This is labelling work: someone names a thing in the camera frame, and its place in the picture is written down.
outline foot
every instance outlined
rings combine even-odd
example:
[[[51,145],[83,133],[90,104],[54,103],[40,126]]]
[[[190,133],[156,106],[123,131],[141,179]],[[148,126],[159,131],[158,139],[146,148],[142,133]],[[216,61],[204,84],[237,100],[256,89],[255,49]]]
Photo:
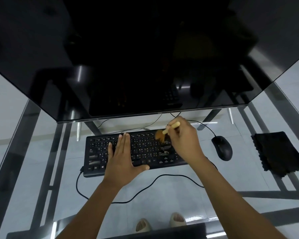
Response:
[[[149,222],[146,219],[142,218],[136,225],[135,233],[142,233],[142,232],[147,232],[147,231],[151,231],[151,230],[152,230],[152,228],[151,228],[151,225],[149,224]]]
[[[185,218],[177,212],[172,213],[170,219],[170,226],[171,227],[186,226]]]

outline person's left arm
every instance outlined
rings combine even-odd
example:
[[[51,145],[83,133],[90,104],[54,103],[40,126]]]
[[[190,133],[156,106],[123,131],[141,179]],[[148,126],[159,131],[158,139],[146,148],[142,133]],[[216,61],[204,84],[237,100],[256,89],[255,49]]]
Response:
[[[104,216],[120,189],[150,168],[148,165],[133,167],[129,134],[119,135],[114,154],[109,143],[108,154],[103,181],[57,239],[96,239]]]

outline yellow brush handle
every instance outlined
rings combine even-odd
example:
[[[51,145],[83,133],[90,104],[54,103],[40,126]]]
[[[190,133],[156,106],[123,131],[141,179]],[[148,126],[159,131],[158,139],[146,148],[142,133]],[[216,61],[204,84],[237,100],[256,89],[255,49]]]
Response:
[[[173,125],[171,125],[171,127],[172,128],[177,128],[177,127],[179,127],[180,126],[180,122],[175,122]],[[168,133],[168,129],[165,129],[164,131],[163,131],[163,134],[165,135],[166,133]]]

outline hand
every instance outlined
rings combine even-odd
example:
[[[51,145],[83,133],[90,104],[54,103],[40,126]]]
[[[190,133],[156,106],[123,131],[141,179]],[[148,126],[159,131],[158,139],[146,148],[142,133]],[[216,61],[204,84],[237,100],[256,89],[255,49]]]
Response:
[[[180,126],[173,129],[171,125],[177,121],[180,122]],[[168,128],[168,135],[171,137],[171,143],[176,152],[189,165],[198,159],[205,158],[200,148],[197,131],[186,119],[177,116],[168,123],[166,128]]]
[[[131,161],[130,135],[119,135],[115,153],[113,155],[112,144],[108,146],[108,162],[103,181],[121,189],[131,182],[141,172],[150,169],[148,165],[134,167]]]

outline black cloth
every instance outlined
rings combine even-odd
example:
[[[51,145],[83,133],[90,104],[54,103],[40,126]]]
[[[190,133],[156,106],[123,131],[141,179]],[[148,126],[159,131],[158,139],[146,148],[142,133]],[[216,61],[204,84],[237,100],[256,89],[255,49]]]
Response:
[[[256,133],[251,137],[265,171],[270,170],[281,178],[287,173],[299,171],[299,152],[286,133]]]

